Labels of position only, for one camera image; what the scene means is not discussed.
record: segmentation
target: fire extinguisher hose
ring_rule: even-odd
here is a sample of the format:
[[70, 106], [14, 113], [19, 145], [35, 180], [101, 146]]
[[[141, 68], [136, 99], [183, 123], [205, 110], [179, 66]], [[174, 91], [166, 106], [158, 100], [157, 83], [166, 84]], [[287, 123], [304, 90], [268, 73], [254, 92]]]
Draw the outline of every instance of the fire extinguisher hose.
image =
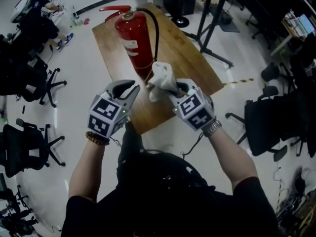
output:
[[151, 18], [154, 21], [155, 24], [155, 29], [156, 29], [156, 46], [155, 46], [155, 57], [154, 57], [154, 61], [157, 61], [157, 56], [158, 56], [158, 45], [159, 45], [159, 26], [158, 26], [158, 21], [157, 18], [155, 17], [155, 15], [150, 11], [147, 10], [145, 8], [136, 8], [136, 11], [142, 11], [147, 13], [148, 15], [151, 16]]

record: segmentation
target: wristwatch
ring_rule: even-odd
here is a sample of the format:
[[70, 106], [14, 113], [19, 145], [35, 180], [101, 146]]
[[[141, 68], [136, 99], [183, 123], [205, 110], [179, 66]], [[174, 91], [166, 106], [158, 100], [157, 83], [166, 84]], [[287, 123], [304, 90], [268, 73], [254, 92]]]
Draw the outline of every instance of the wristwatch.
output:
[[222, 124], [220, 123], [220, 121], [217, 118], [215, 118], [214, 122], [210, 125], [207, 125], [206, 127], [203, 127], [202, 131], [203, 131], [204, 136], [209, 138], [220, 127], [222, 127]]

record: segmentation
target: light stand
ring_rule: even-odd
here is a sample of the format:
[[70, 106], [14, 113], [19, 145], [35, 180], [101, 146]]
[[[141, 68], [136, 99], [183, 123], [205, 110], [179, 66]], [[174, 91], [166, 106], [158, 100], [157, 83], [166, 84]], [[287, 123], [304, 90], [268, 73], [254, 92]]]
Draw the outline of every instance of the light stand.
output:
[[[205, 23], [205, 19], [206, 19], [206, 15], [208, 14], [208, 10], [209, 10], [209, 6], [211, 4], [211, 0], [206, 0], [205, 1], [205, 5], [204, 5], [204, 9], [203, 9], [203, 13], [202, 13], [202, 17], [201, 17], [201, 21], [200, 21], [200, 24], [199, 24], [199, 27], [198, 27], [198, 31], [197, 31], [197, 34], [189, 34], [189, 33], [186, 33], [184, 32], [184, 34], [189, 37], [189, 38], [192, 38], [194, 39], [195, 41], [198, 42], [199, 46], [200, 46], [200, 52], [201, 53], [206, 53], [222, 62], [225, 62], [226, 64], [228, 64], [228, 66], [231, 68], [233, 67], [233, 63], [215, 53], [213, 53], [210, 49], [207, 48], [207, 45], [209, 43], [209, 40], [211, 39], [211, 36], [214, 32], [214, 29], [215, 29], [215, 26], [217, 25], [217, 22], [218, 22], [218, 19], [221, 15], [221, 12], [222, 12], [222, 9], [224, 7], [224, 4], [225, 4], [225, 1], [226, 0], [219, 0], [218, 2], [218, 5], [216, 6], [216, 11], [215, 11], [215, 14], [214, 14], [214, 18], [212, 20], [212, 23], [203, 31], [203, 26], [204, 26], [204, 23]], [[205, 31], [208, 30], [208, 33], [206, 35], [206, 39], [205, 39], [205, 42], [204, 44], [202, 44], [201, 42], [201, 36], [205, 33]]]
[[172, 22], [179, 28], [187, 27], [190, 24], [189, 20], [183, 16], [183, 1], [184, 0], [179, 1], [179, 14], [171, 19]]

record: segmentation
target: tripod stand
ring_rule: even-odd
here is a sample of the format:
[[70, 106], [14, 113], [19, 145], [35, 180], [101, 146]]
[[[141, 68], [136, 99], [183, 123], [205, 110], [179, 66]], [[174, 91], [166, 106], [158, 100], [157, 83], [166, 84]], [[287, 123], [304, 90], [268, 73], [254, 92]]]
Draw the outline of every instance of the tripod stand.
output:
[[224, 7], [224, 4], [225, 4], [225, 0], [219, 0], [218, 2], [218, 5], [216, 7], [216, 11], [215, 11], [215, 14], [214, 14], [214, 18], [212, 20], [212, 23], [210, 24], [210, 26], [208, 26], [207, 28], [209, 28], [208, 30], [208, 33], [206, 35], [206, 39], [205, 39], [205, 42], [202, 44], [201, 42], [201, 36], [205, 33], [205, 30], [203, 30], [203, 26], [204, 26], [204, 23], [205, 23], [205, 19], [206, 19], [206, 15], [208, 14], [208, 10], [209, 10], [209, 6], [211, 4], [211, 0], [206, 0], [205, 1], [205, 5], [204, 5], [204, 9], [203, 9], [203, 13], [202, 13], [202, 17], [201, 17], [201, 21], [200, 21], [200, 24], [199, 24], [199, 27], [198, 27], [198, 31], [197, 31], [197, 34], [189, 34], [189, 33], [186, 33], [184, 32], [184, 34], [189, 37], [189, 38], [192, 38], [194, 40], [196, 40], [200, 46], [200, 52], [201, 53], [206, 53], [222, 62], [225, 62], [226, 64], [228, 64], [228, 66], [231, 68], [233, 67], [233, 63], [225, 58], [223, 58], [222, 56], [219, 56], [218, 54], [216, 53], [213, 53], [212, 50], [208, 49], [207, 48], [207, 45], [209, 43], [209, 40], [211, 39], [211, 36], [214, 32], [214, 29], [215, 29], [215, 26], [217, 25], [217, 22], [218, 22], [218, 19], [221, 15], [221, 12], [222, 12], [222, 9]]

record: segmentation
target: rag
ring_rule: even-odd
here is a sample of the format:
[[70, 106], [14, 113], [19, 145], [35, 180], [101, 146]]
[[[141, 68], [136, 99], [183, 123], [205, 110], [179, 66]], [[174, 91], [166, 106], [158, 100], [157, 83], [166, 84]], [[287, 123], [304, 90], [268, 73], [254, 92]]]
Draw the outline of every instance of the rag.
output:
[[170, 91], [176, 95], [180, 94], [176, 79], [174, 78], [172, 66], [165, 62], [153, 63], [154, 76], [148, 81], [147, 88], [154, 87], [149, 94], [152, 103], [167, 97]]

